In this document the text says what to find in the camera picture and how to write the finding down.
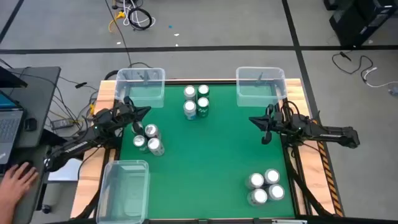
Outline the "clear plastic bin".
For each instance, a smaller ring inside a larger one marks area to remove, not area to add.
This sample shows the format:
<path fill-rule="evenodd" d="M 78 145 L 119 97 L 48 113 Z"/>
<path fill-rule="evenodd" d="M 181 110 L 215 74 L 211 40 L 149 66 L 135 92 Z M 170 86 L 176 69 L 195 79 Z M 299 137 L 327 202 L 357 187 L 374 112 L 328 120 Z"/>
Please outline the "clear plastic bin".
<path fill-rule="evenodd" d="M 116 77 L 115 99 L 126 96 L 138 106 L 162 108 L 165 96 L 165 70 L 163 68 L 123 68 Z"/>
<path fill-rule="evenodd" d="M 279 67 L 238 67 L 236 96 L 240 107 L 266 107 L 287 97 L 285 73 Z"/>
<path fill-rule="evenodd" d="M 104 169 L 97 224 L 142 224 L 147 218 L 150 172 L 143 160 L 112 161 Z"/>

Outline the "black equipment cases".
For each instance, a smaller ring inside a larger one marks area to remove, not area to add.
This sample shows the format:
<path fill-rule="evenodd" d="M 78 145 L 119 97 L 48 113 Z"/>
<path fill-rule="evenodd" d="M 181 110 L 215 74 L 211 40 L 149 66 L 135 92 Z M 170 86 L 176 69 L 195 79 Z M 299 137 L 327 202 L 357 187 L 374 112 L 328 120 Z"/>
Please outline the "black equipment cases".
<path fill-rule="evenodd" d="M 398 11 L 398 0 L 323 0 L 340 45 L 362 45 Z"/>

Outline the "white paper sheet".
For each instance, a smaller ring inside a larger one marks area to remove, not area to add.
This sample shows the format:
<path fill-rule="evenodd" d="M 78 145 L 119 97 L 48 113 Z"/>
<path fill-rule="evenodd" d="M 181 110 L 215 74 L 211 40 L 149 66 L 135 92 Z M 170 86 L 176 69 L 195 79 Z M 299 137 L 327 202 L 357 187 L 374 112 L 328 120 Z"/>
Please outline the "white paper sheet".
<path fill-rule="evenodd" d="M 80 159 L 69 159 L 59 170 L 49 173 L 48 181 L 77 181 L 81 164 L 82 160 Z"/>

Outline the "dark grey desk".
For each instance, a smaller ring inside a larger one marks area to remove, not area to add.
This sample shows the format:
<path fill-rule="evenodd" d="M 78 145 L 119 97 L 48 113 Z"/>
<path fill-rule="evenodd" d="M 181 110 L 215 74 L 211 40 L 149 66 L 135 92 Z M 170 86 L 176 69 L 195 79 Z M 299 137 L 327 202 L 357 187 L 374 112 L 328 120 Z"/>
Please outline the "dark grey desk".
<path fill-rule="evenodd" d="M 45 120 L 55 92 L 55 85 L 60 76 L 60 67 L 29 67 L 10 70 L 16 76 L 22 75 L 27 83 L 25 88 L 3 88 L 2 91 L 16 100 L 27 113 L 27 118 L 37 121 L 34 131 L 22 130 L 16 139 L 15 148 L 11 151 L 9 165 L 31 162 L 39 176 L 29 191 L 17 204 L 12 224 L 29 224 L 36 211 L 37 202 L 42 199 L 42 182 L 45 177 L 44 159 L 51 147 L 62 140 L 45 129 Z"/>

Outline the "green table mat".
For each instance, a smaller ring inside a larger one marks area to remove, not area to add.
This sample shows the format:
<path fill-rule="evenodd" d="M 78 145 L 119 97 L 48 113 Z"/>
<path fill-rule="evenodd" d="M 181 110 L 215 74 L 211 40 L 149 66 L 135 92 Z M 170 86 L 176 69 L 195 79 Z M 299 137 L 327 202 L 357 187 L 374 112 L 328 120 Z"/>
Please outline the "green table mat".
<path fill-rule="evenodd" d="M 165 152 L 155 156 L 134 147 L 130 127 L 124 130 L 120 158 L 149 165 L 150 219 L 290 218 L 292 197 L 261 206 L 248 202 L 246 181 L 253 173 L 275 169 L 289 188 L 278 135 L 262 144 L 262 133 L 250 122 L 264 108 L 239 107 L 233 85 L 210 88 L 209 113 L 189 120 L 183 111 L 183 87 L 167 86 L 162 108 L 153 108 L 144 124 L 158 126 Z"/>

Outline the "black table frame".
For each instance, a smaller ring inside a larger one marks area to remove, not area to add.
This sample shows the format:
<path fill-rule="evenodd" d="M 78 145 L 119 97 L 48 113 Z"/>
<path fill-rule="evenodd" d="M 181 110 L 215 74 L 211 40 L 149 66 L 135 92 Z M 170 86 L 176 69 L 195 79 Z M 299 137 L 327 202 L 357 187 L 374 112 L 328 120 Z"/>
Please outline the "black table frame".
<path fill-rule="evenodd" d="M 99 86 L 99 93 L 96 97 L 96 104 L 94 107 L 94 112 L 98 112 L 103 108 L 111 108 L 113 103 L 114 92 L 116 88 L 116 81 L 108 80 L 101 81 Z M 166 85 L 221 85 L 221 84 L 236 84 L 235 79 L 170 79 L 166 80 Z M 287 99 L 294 102 L 297 105 L 300 113 L 305 115 L 315 116 L 316 112 L 310 111 L 310 109 L 315 109 L 316 105 L 310 105 L 309 96 L 305 96 L 305 88 L 303 87 L 302 81 L 299 78 L 288 78 L 285 80 Z M 302 165 L 303 174 L 306 184 L 311 192 L 314 194 L 315 198 L 321 203 L 325 210 L 335 213 L 333 204 L 331 202 L 330 191 L 326 182 L 325 173 L 323 170 L 322 160 L 320 157 L 320 152 L 317 147 L 317 143 L 314 141 L 306 141 L 307 145 L 298 147 L 298 152 L 295 156 L 296 158 L 291 158 L 294 167 L 299 171 L 299 156 Z M 333 173 L 333 168 L 331 164 L 330 154 L 326 143 L 322 143 L 326 149 L 327 158 L 329 160 L 329 165 L 333 174 L 333 179 L 335 181 L 335 176 Z M 82 166 L 80 171 L 80 178 L 78 180 L 75 198 L 73 201 L 72 211 L 70 213 L 70 218 L 77 217 L 89 202 L 93 199 L 99 185 L 100 177 L 102 174 L 102 167 L 113 159 L 116 159 L 115 149 L 106 150 L 103 148 L 90 149 L 84 154 L 84 159 L 89 158 L 89 156 L 94 153 Z M 314 212 L 315 209 L 310 206 L 309 212 L 305 210 L 304 196 L 297 186 L 295 185 L 295 193 L 298 194 L 298 207 L 299 214 L 309 214 Z"/>

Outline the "yellow black hazard tape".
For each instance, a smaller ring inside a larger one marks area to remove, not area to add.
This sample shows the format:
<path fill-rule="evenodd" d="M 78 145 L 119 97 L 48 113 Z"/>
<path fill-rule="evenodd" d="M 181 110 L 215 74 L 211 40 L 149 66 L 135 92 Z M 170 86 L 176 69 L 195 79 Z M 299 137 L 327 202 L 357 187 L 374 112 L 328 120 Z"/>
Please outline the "yellow black hazard tape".
<path fill-rule="evenodd" d="M 333 204 L 333 208 L 335 209 L 335 214 L 336 214 L 336 216 L 343 217 L 344 213 L 343 213 L 342 206 L 340 204 L 338 191 L 336 189 L 335 181 L 333 179 L 333 174 L 332 174 L 332 171 L 331 171 L 331 168 L 329 165 L 329 160 L 327 158 L 326 149 L 325 149 L 324 145 L 319 141 L 317 141 L 317 147 L 320 152 L 323 170 L 324 170 L 326 182 L 327 182 L 327 185 L 328 185 L 328 188 L 330 191 L 331 202 Z"/>

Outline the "person's hand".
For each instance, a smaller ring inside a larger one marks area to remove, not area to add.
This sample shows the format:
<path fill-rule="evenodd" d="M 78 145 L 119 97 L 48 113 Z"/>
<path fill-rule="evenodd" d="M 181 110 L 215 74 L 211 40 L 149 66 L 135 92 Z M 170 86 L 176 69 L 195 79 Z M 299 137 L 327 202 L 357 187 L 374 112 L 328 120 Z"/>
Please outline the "person's hand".
<path fill-rule="evenodd" d="M 38 176 L 35 167 L 27 169 L 28 163 L 21 166 L 14 165 L 6 173 L 0 183 L 0 200 L 15 202 L 16 205 L 22 196 L 30 189 Z"/>

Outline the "grey laptop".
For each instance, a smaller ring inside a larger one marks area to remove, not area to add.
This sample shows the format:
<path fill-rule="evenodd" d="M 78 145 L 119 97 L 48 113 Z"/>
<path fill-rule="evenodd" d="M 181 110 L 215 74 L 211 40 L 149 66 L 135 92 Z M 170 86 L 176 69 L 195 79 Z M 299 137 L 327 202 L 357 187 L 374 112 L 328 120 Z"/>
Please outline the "grey laptop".
<path fill-rule="evenodd" d="M 23 117 L 23 107 L 0 90 L 0 165 L 8 163 Z"/>

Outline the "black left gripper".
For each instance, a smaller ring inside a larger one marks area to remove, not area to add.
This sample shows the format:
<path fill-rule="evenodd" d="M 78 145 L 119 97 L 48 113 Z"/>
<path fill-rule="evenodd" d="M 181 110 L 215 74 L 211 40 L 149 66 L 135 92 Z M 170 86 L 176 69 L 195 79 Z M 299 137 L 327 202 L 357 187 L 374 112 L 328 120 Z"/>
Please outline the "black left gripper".
<path fill-rule="evenodd" d="M 123 98 L 123 103 L 123 116 L 132 123 L 135 121 L 141 122 L 151 109 L 150 106 L 136 107 L 130 98 Z"/>

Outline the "person's forearm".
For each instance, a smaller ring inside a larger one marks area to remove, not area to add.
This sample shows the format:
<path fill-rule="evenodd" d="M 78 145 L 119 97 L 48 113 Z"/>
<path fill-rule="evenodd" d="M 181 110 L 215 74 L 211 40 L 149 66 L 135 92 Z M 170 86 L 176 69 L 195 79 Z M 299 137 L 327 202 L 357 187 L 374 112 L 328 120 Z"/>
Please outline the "person's forearm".
<path fill-rule="evenodd" d="M 16 203 L 0 200 L 0 224 L 12 224 Z"/>

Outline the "black monitor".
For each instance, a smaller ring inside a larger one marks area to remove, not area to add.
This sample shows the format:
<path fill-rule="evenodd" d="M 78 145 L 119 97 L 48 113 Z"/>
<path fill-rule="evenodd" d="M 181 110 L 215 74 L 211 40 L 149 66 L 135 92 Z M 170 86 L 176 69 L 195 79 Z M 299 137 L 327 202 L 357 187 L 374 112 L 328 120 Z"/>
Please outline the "black monitor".
<path fill-rule="evenodd" d="M 26 88 L 28 84 L 0 66 L 0 88 Z"/>

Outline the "black power adapter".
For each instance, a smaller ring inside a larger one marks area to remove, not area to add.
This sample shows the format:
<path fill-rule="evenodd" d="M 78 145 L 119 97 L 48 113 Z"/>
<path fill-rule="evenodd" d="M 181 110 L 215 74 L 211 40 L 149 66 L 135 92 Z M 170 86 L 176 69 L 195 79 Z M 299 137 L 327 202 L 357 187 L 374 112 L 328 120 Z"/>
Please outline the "black power adapter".
<path fill-rule="evenodd" d="M 63 129 L 63 128 L 70 128 L 74 125 L 72 119 L 59 119 L 50 122 L 51 127 L 53 130 Z"/>

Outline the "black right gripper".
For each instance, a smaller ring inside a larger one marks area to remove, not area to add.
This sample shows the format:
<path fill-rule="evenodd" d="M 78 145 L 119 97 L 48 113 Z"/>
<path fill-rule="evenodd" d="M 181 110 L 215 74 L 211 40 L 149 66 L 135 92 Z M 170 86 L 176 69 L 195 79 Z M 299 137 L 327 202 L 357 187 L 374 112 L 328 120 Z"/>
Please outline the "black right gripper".
<path fill-rule="evenodd" d="M 252 116 L 249 120 L 261 131 L 265 131 L 262 138 L 263 144 L 269 144 L 272 140 L 272 131 L 278 132 L 282 129 L 282 112 L 275 105 L 269 104 L 263 116 Z"/>

